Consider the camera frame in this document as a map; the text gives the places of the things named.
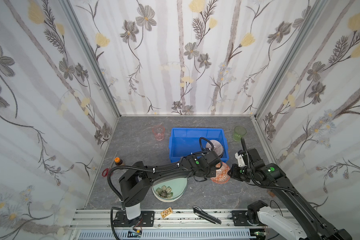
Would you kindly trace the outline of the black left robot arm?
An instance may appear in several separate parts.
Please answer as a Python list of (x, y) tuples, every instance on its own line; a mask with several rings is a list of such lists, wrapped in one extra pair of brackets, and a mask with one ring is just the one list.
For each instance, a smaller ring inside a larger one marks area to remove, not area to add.
[(111, 168), (107, 182), (122, 204), (121, 208), (115, 209), (124, 212), (128, 221), (135, 222), (142, 218), (140, 203), (153, 185), (190, 177), (196, 182), (205, 182), (215, 177), (216, 171), (223, 166), (223, 162), (214, 151), (214, 146), (201, 147), (201, 149), (200, 152), (181, 157), (179, 161), (169, 165), (146, 166), (140, 161), (132, 166)]

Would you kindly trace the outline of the pink transparent cup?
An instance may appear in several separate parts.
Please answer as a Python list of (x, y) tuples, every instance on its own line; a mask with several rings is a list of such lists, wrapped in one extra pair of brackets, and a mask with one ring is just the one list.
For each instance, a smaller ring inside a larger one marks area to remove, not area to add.
[(157, 141), (162, 141), (165, 138), (165, 128), (162, 125), (154, 126), (152, 132)]

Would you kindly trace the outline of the red pink glass bowl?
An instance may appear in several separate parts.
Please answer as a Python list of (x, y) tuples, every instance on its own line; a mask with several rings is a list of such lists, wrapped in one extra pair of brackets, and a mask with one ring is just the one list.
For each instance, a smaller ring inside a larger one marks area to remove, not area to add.
[(220, 158), (223, 157), (225, 149), (223, 145), (217, 140), (209, 140), (206, 143), (206, 150), (213, 150)]

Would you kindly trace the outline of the green floral plate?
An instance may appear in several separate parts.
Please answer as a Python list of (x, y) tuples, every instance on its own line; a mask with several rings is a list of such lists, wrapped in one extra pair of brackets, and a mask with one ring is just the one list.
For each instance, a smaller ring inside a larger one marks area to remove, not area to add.
[(173, 190), (175, 191), (186, 191), (188, 185), (188, 180), (186, 178), (177, 178), (169, 181), (165, 181), (159, 184), (156, 184), (152, 187), (152, 190), (156, 190), (157, 188), (162, 190)]

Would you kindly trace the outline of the blue plastic bin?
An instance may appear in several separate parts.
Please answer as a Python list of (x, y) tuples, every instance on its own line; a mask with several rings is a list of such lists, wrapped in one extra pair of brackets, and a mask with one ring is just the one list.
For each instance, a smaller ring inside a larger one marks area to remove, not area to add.
[(219, 142), (223, 147), (221, 159), (224, 163), (229, 160), (229, 147), (223, 129), (211, 128), (172, 128), (169, 139), (169, 158), (172, 163), (177, 162), (181, 157), (190, 153), (201, 151), (199, 138), (204, 137), (212, 142)]

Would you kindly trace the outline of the red scissors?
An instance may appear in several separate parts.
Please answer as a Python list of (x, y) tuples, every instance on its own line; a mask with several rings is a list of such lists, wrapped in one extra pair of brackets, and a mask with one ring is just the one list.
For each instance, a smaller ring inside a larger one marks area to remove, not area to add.
[(104, 169), (103, 170), (103, 172), (102, 172), (102, 177), (107, 177), (108, 176), (108, 174), (109, 174), (109, 168), (106, 168), (106, 169)]

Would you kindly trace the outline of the small wooden block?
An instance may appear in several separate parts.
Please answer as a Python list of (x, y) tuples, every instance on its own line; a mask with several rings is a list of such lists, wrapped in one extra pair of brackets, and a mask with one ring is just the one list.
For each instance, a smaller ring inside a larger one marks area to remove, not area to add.
[(161, 218), (163, 218), (163, 219), (167, 218), (172, 213), (173, 213), (173, 209), (171, 207), (169, 207), (161, 212)]

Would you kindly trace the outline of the green transparent cup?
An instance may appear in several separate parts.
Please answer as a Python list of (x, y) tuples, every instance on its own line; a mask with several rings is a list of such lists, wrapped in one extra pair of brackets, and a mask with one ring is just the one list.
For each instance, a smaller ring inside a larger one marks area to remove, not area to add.
[(247, 134), (247, 129), (242, 126), (236, 126), (233, 132), (233, 140), (236, 142), (240, 142), (241, 138), (243, 138)]

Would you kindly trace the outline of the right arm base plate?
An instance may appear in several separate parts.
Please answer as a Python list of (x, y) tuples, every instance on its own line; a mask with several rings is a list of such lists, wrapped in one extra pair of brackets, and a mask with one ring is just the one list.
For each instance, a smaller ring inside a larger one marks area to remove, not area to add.
[(255, 227), (259, 225), (259, 223), (255, 222), (254, 219), (249, 219), (247, 211), (231, 211), (231, 214), (231, 220), (233, 221), (235, 227)]

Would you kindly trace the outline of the black folding tool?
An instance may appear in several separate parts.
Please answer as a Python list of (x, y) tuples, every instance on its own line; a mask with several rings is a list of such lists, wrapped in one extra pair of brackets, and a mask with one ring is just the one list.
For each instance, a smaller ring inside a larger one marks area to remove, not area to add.
[(193, 206), (193, 211), (194, 214), (197, 215), (199, 218), (204, 219), (212, 224), (216, 224), (216, 225), (221, 225), (222, 221), (219, 220), (218, 218), (206, 213), (205, 211), (203, 211), (202, 209), (200, 209), (197, 206)]

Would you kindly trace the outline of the orange blue patterned bowl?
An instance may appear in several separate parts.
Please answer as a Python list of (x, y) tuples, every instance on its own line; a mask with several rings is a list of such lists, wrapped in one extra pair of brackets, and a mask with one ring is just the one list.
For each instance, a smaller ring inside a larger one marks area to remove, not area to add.
[(211, 178), (211, 180), (216, 184), (225, 184), (230, 180), (228, 172), (230, 167), (226, 163), (221, 164), (221, 168), (216, 170), (216, 176)]

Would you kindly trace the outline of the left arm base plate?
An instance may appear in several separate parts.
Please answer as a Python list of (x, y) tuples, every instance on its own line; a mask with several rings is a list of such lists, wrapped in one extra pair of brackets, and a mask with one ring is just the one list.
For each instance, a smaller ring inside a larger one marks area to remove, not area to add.
[(153, 227), (155, 219), (154, 211), (142, 211), (141, 215), (134, 220), (128, 220), (127, 214), (122, 211), (116, 212), (112, 224), (117, 228), (127, 227)]

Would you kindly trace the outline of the aluminium rail frame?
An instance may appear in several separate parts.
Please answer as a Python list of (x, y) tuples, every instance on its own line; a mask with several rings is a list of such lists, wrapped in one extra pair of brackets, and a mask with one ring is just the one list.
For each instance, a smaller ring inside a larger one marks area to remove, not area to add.
[(68, 240), (115, 240), (119, 239), (116, 231), (133, 230), (141, 234), (143, 230), (168, 230), (168, 229), (249, 229), (252, 240), (281, 240), (283, 237), (270, 227), (264, 225), (235, 227), (231, 220), (233, 210), (207, 210), (206, 212), (222, 221), (221, 225), (212, 224), (194, 214), (193, 210), (174, 210), (167, 218), (161, 218), (159, 210), (155, 212), (153, 227), (127, 227), (117, 228), (111, 226), (111, 218), (117, 211), (110, 210), (77, 210), (69, 226)]

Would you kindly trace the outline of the cream plate underneath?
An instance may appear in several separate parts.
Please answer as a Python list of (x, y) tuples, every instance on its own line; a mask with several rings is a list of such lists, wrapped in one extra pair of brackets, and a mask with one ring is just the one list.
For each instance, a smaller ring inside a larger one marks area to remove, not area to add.
[(173, 191), (173, 190), (162, 190), (157, 188), (156, 190), (153, 190), (154, 196), (162, 201), (162, 202), (174, 202), (178, 200), (183, 194), (185, 190), (183, 191)]

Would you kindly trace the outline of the brown bottle orange cap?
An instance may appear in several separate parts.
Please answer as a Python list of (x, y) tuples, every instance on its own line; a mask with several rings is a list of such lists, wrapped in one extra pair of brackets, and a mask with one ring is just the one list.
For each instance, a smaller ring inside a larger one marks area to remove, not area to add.
[(116, 166), (116, 167), (117, 167), (117, 166), (123, 166), (123, 165), (124, 165), (123, 160), (122, 160), (121, 158), (119, 158), (119, 157), (116, 157), (116, 158), (114, 159), (114, 163), (115, 163), (115, 166)]

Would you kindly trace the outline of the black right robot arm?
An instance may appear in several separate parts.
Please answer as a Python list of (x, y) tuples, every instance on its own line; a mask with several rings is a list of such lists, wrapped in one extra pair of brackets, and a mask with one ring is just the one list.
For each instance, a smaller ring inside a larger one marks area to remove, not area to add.
[(350, 240), (345, 229), (337, 229), (322, 217), (296, 190), (285, 172), (276, 164), (266, 165), (256, 149), (248, 150), (241, 139), (242, 150), (235, 154), (237, 163), (228, 175), (235, 180), (253, 183), (271, 190), (293, 215), (297, 224), (277, 214), (270, 205), (256, 201), (247, 207), (246, 220), (250, 225), (263, 224), (287, 240)]

